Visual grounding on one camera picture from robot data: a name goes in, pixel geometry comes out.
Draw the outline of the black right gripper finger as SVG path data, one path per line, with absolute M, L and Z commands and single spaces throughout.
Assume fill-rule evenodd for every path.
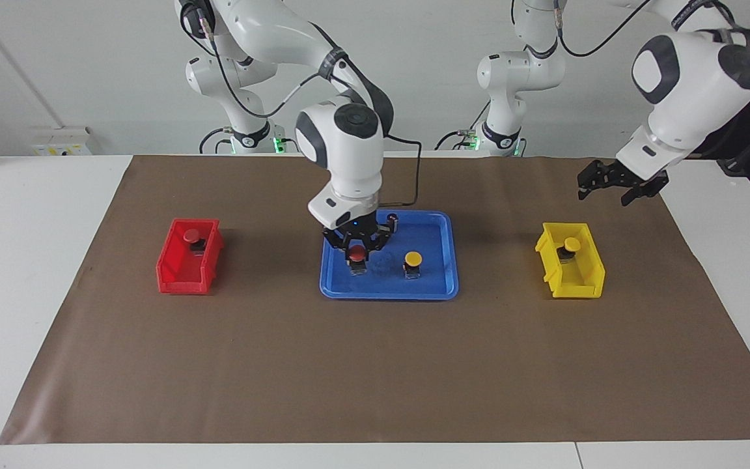
M 342 252 L 346 263 L 350 261 L 348 249 L 351 243 L 351 237 L 346 229 L 322 229 L 322 236 L 327 240 L 327 243 L 331 248 L 338 249 Z
M 364 226 L 365 258 L 369 259 L 373 251 L 382 250 L 394 235 L 394 222 L 366 222 Z

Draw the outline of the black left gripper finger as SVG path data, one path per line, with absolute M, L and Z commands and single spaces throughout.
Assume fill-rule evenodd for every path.
M 607 184 L 610 165 L 601 160 L 593 160 L 577 175 L 578 199 L 584 200 L 594 190 L 603 189 Z
M 642 181 L 637 177 L 629 178 L 624 183 L 628 190 L 621 196 L 621 205 L 628 206 L 631 202 L 640 198 L 654 198 L 668 184 L 669 176 L 666 173 L 658 173 L 648 181 Z

